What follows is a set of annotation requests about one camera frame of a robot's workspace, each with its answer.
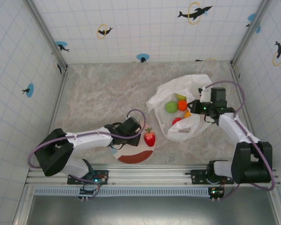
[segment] metal corner post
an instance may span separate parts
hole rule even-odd
[[[264,14],[266,13],[268,7],[272,3],[272,0],[262,0],[260,7],[255,14],[255,17],[252,21],[252,23],[249,26],[248,31],[246,32],[243,40],[241,41],[234,57],[232,60],[232,66],[236,65],[239,61],[240,57],[242,56],[245,48],[247,47],[249,41],[251,40],[252,36],[254,35],[256,29],[259,27],[261,19],[263,18]]]
[[[47,44],[50,46],[54,56],[56,57],[56,60],[58,64],[66,71],[67,70],[67,64],[64,58],[62,57],[58,47],[56,46],[54,39],[52,38],[49,30],[47,29],[40,13],[38,12],[33,0],[23,0],[25,6],[29,10],[31,16],[37,23],[41,33],[43,34]]]

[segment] green apple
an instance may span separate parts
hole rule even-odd
[[[183,96],[183,95],[176,94],[176,97],[177,97],[178,100],[186,101],[186,97]]]
[[[165,111],[168,113],[175,113],[178,110],[177,102],[170,101],[165,105]]]

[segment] red apple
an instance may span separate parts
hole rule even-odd
[[[172,125],[174,125],[175,123],[177,123],[180,120],[182,120],[182,119],[180,117],[177,117],[176,119],[173,120]]]
[[[151,132],[152,128],[147,128],[145,129],[145,131],[147,131],[147,133],[145,133],[144,135],[144,139],[145,142],[147,143],[147,145],[149,147],[152,147],[155,144],[155,134],[153,132]]]

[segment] white tiled wall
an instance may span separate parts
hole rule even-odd
[[[44,138],[61,74],[22,0],[0,0],[0,224],[10,224]],[[31,98],[22,93],[34,84]]]
[[[281,64],[273,57],[281,43],[281,0],[274,0],[238,64],[240,83],[256,131],[274,149],[274,165],[281,179]],[[274,64],[281,62],[281,56]]]
[[[139,61],[231,60],[261,0],[34,0],[68,64]],[[191,25],[179,11],[212,6]],[[113,29],[97,37],[101,24]]]

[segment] red strawberry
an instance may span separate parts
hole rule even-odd
[[[147,131],[147,133],[145,133],[144,135],[144,139],[145,142],[147,143],[147,145],[149,147],[152,147],[155,144],[155,134],[154,132],[151,132],[152,128],[147,128],[145,129],[145,131]]]

